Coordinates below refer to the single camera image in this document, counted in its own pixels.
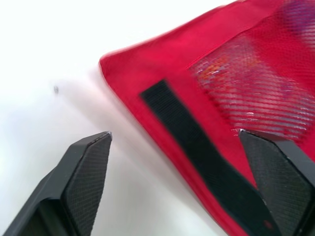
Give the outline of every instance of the textured grip surface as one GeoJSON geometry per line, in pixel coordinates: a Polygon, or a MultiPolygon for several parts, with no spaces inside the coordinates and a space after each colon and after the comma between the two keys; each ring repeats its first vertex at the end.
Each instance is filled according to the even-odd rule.
{"type": "Polygon", "coordinates": [[[63,203],[80,236],[89,236],[93,228],[103,193],[109,146],[105,136],[88,147],[63,193],[63,203]]]}
{"type": "Polygon", "coordinates": [[[257,187],[282,235],[298,235],[310,210],[312,186],[273,142],[247,132],[240,137],[257,187]]]}

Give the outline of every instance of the red mesh pocket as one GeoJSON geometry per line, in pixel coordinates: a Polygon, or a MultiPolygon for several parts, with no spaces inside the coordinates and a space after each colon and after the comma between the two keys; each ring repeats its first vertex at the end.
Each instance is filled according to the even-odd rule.
{"type": "Polygon", "coordinates": [[[311,3],[289,2],[190,68],[233,129],[265,131],[298,143],[308,134],[315,119],[309,87],[315,60],[312,43],[305,41],[312,35],[312,24],[305,27],[315,15],[311,3]],[[298,19],[308,5],[312,15],[298,19]]]}

